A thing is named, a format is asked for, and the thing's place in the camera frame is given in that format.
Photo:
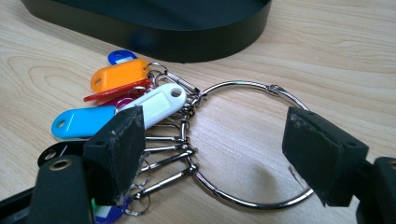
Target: white key tag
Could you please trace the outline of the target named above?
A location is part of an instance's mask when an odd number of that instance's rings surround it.
[[[186,104],[186,100],[186,91],[181,86],[167,83],[121,107],[119,111],[142,105],[145,129],[147,129],[177,112]]]

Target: black container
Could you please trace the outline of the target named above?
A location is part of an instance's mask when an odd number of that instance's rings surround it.
[[[230,56],[262,33],[271,0],[21,0],[38,18],[151,58]]]

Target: table surface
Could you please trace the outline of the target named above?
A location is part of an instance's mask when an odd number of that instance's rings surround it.
[[[38,156],[60,141],[51,123],[67,109],[92,106],[82,98],[115,49],[32,16],[18,0],[2,1],[0,200],[35,184]],[[208,63],[159,63],[203,90],[235,79],[277,84],[368,145],[368,161],[396,157],[394,0],[274,0],[264,32],[241,52]],[[254,90],[213,94],[189,131],[201,171],[219,189],[251,201],[300,192],[281,153],[287,107]],[[148,184],[183,166],[153,173]],[[251,211],[217,200],[188,177],[154,193],[145,215],[119,223],[356,223],[357,204],[323,207],[314,195],[288,209]]]

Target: bunch of key tags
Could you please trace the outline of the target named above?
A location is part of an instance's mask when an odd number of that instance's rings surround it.
[[[112,223],[123,214],[139,216],[149,209],[150,194],[175,183],[180,178],[193,175],[215,196],[228,202],[253,209],[273,210],[297,204],[312,194],[306,188],[299,195],[280,203],[253,203],[217,189],[199,171],[193,155],[197,152],[187,136],[190,119],[204,97],[212,91],[228,86],[243,86],[280,97],[293,105],[307,109],[297,98],[277,85],[263,85],[251,81],[228,81],[204,91],[170,72],[158,63],[148,63],[136,58],[128,50],[116,50],[108,55],[112,64],[97,71],[91,80],[96,93],[85,97],[84,102],[95,101],[97,107],[77,108],[64,111],[53,121],[51,131],[61,139],[90,138],[95,135],[117,113],[136,105],[143,106],[147,147],[141,156],[138,174],[132,184],[124,206],[98,206],[92,200],[96,223]],[[161,161],[148,163],[146,158],[153,154],[170,155]],[[146,187],[152,172],[174,161],[183,160],[186,168],[180,173]]]

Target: key ring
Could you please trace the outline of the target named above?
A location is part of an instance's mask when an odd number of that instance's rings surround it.
[[[208,89],[202,91],[202,94],[200,97],[195,98],[191,102],[191,106],[194,106],[194,107],[199,106],[199,104],[202,101],[202,97],[208,96],[209,93],[211,93],[212,91],[216,91],[220,88],[230,87],[230,86],[242,86],[242,87],[256,89],[259,91],[264,91],[265,93],[268,93],[270,95],[280,97],[283,100],[286,100],[287,102],[291,103],[292,105],[296,105],[304,110],[309,110],[308,107],[303,104],[303,102],[301,102],[295,96],[293,96],[292,94],[290,94],[289,92],[285,91],[283,88],[281,88],[277,85],[267,86],[267,85],[263,85],[258,82],[244,81],[244,80],[227,81],[227,82],[222,82],[222,83],[219,83],[212,87],[209,87]],[[190,167],[194,166],[192,157],[187,158],[187,164]],[[245,201],[243,199],[239,199],[229,193],[226,193],[226,192],[218,189],[199,171],[199,168],[195,169],[194,176],[201,184],[203,184],[204,187],[206,187],[209,191],[211,191],[215,196],[218,196],[221,199],[226,200],[228,202],[231,202],[231,203],[243,206],[243,207],[247,207],[247,208],[253,208],[253,209],[275,210],[275,209],[286,208],[286,207],[289,207],[294,204],[302,202],[303,200],[307,199],[310,195],[312,195],[312,193],[314,192],[312,189],[307,188],[302,193],[300,193],[297,196],[295,196],[291,199],[288,199],[284,202],[254,203],[254,202]]]

